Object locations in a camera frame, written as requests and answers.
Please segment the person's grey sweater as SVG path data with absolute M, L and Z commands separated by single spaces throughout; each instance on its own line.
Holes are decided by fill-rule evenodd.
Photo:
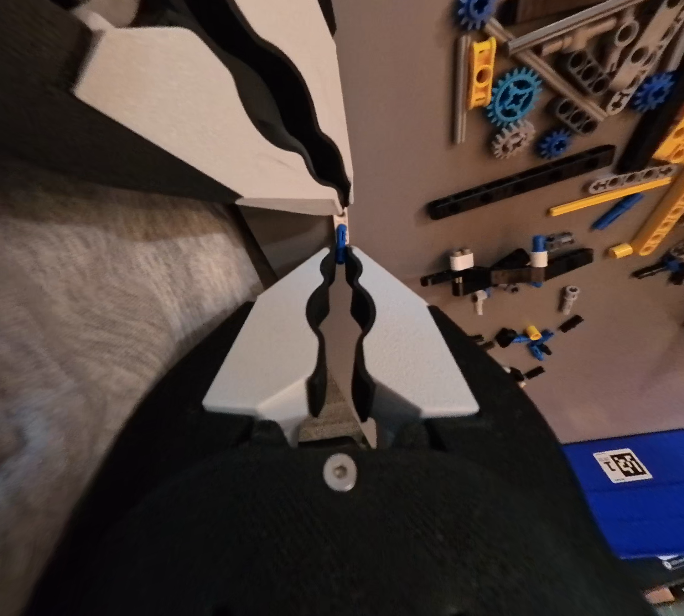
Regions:
M 133 408 L 262 290 L 223 208 L 1 157 L 2 615 Z

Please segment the long grey lego axle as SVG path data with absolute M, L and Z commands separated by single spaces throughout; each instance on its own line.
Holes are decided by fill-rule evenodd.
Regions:
M 519 64 L 532 68 L 543 82 L 562 98 L 569 99 L 577 108 L 584 111 L 594 121 L 601 123 L 607 117 L 607 112 L 593 99 L 580 94 L 565 78 L 557 73 L 550 64 L 531 50 L 522 50 L 514 55 L 508 54 L 508 41 L 513 38 L 512 34 L 500 25 L 495 18 L 491 18 L 483 27 L 489 37 L 494 37 L 500 47 L 503 48 L 504 56 Z
M 523 50 L 533 49 L 547 41 L 564 36 L 569 31 L 585 27 L 597 20 L 604 20 L 644 1 L 648 0 L 606 0 L 521 37 L 509 39 L 506 42 L 507 53 L 513 56 Z

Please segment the thin grey lego liftarm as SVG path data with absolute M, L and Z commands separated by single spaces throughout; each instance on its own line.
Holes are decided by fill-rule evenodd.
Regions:
M 609 191 L 618 190 L 621 188 L 627 188 L 632 186 L 641 186 L 649 182 L 659 181 L 662 179 L 671 180 L 672 175 L 656 175 L 656 174 L 624 174 L 624 175 L 611 175 L 604 176 L 595 179 L 591 183 L 587 184 L 585 191 L 588 195 L 598 195 L 602 193 L 607 193 Z

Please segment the large blue lego gear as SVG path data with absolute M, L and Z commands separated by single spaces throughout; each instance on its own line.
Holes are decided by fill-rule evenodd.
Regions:
M 529 67 L 503 73 L 492 86 L 485 106 L 488 121 L 501 129 L 525 118 L 536 106 L 543 90 L 539 74 Z

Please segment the blue lego axle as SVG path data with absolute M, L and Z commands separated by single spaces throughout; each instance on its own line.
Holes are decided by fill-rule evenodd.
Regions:
M 615 223 L 622 215 L 630 211 L 644 198 L 644 193 L 633 193 L 620 199 L 610 210 L 597 218 L 591 225 L 592 231 L 603 231 Z

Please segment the yellow lego connector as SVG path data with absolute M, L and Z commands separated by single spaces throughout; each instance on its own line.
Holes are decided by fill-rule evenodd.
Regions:
M 497 51 L 497 40 L 489 37 L 474 41 L 468 47 L 467 109 L 483 108 L 492 99 L 492 78 Z

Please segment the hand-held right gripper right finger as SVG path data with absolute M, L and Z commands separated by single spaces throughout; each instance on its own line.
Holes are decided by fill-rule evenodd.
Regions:
M 360 330 L 352 401 L 379 447 L 407 425 L 476 415 L 480 407 L 428 303 L 358 247 L 348 247 L 350 313 Z

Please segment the small black blue lego assembly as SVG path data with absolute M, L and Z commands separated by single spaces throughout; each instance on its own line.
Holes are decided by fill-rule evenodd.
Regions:
M 668 275 L 668 282 L 675 286 L 683 285 L 683 245 L 672 247 L 655 264 L 633 271 L 631 278 L 643 280 L 661 274 Z

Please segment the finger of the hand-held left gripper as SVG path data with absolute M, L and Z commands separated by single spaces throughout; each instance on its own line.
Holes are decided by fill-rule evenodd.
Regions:
M 255 208 L 342 213 L 338 191 L 312 176 L 303 150 L 267 140 L 229 69 L 181 27 L 96 32 L 74 94 Z
M 354 197 L 337 47 L 318 0 L 183 0 L 219 47 L 252 68 L 315 177 Z

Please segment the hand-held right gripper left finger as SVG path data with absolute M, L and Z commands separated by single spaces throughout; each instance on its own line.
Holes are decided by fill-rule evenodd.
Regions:
M 300 427 L 326 402 L 326 342 L 335 253 L 324 247 L 252 305 L 202 406 L 278 424 L 296 447 Z

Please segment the yellow lego axle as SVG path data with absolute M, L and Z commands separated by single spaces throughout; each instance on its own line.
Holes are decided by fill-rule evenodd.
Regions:
M 613 191 L 609 193 L 592 195 L 583 199 L 570 201 L 567 203 L 560 204 L 558 206 L 553 206 L 546 211 L 546 215 L 548 217 L 560 217 L 562 215 L 570 214 L 579 210 L 584 210 L 586 208 L 592 208 L 594 206 L 602 205 L 612 201 L 619 201 L 631 195 L 644 193 L 645 191 L 647 191 L 647 189 L 636 188 L 627 189 L 624 191 Z

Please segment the long light grey lego liftarm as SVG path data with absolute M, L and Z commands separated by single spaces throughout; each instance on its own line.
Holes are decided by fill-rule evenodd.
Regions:
M 657 66 L 683 23 L 683 0 L 661 0 L 635 39 L 623 47 L 606 101 L 609 116 L 622 112 L 637 88 Z

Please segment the long black lego beam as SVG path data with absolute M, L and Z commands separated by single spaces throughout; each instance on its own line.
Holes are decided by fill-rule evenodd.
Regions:
M 615 145 L 599 145 L 567 158 L 553 160 L 532 169 L 430 201 L 426 215 L 433 221 L 464 214 L 610 167 Z

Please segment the grey lego tee connector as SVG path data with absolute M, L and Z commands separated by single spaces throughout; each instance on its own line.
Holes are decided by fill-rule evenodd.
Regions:
M 634 17 L 613 16 L 567 32 L 555 45 L 555 52 L 585 49 L 593 39 L 603 39 L 609 47 L 622 48 L 632 42 L 638 32 L 639 22 Z

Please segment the thick black lego beam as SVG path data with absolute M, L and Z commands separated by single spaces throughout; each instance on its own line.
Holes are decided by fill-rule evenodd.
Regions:
M 683 102 L 664 104 L 641 116 L 627 146 L 616 163 L 617 174 L 644 169 L 683 115 Z

